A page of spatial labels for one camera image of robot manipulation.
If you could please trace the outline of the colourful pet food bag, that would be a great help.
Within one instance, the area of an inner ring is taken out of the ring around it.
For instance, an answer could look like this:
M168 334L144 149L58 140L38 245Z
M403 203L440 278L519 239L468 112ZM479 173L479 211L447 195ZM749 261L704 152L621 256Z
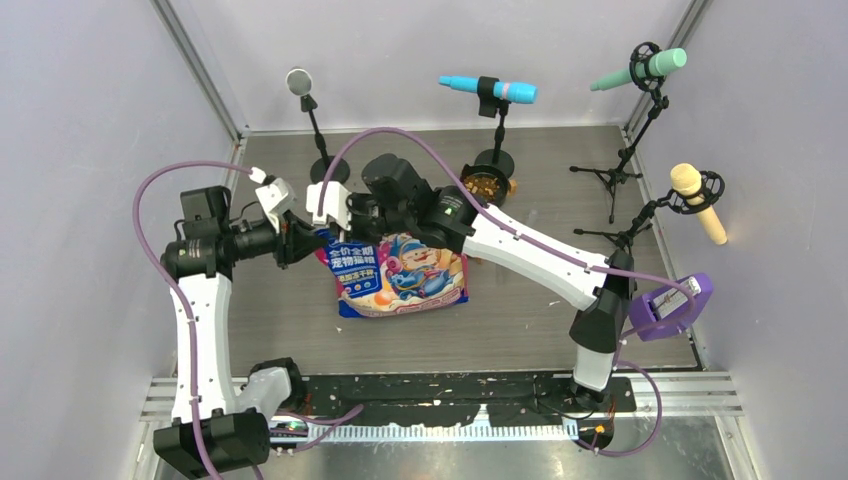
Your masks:
M328 229L315 252L335 278L343 318L384 318L450 307L469 300L467 260L449 249L430 248L409 234L378 244L340 241Z

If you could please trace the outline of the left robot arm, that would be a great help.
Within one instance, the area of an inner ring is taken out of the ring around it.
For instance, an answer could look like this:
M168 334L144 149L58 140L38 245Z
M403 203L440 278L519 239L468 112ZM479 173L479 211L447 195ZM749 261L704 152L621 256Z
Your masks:
M255 193L263 215L253 221L231 218L227 187L182 193L177 238L160 258L175 285L178 373L171 424L155 431L154 450L189 479L266 462L272 417L278 410L298 412L307 398L289 357L255 365L243 387L231 374L228 313L236 264L270 255L285 269L326 244L292 213L296 197L285 181Z

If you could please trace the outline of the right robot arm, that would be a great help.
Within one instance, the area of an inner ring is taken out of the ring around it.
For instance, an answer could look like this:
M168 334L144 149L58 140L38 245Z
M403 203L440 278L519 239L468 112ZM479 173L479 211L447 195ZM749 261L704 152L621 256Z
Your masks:
M610 378L633 296L632 256L571 247L509 217L457 183L434 188L410 162L383 154L362 171L364 193L347 193L345 231L363 242L406 233L430 248L492 262L559 295L575 308L569 336L577 346L571 397L596 410L611 395Z

